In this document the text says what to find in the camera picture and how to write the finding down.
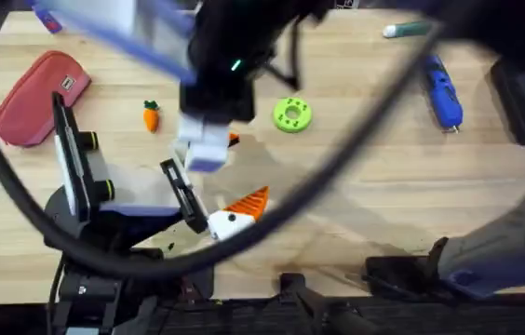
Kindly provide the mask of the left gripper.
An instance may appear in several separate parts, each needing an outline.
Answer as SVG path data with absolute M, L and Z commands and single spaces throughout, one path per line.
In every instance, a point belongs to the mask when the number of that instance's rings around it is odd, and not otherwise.
M 87 154 L 95 181 L 110 181 L 114 197 L 98 204 L 100 212 L 126 217 L 164 218 L 180 215 L 197 234 L 209 227 L 212 238 L 223 241 L 255 223 L 265 212 L 269 188 L 264 186 L 209 215 L 184 168 L 188 143 L 174 140 L 169 158 L 158 167 L 125 167 L 110 164 L 96 150 Z

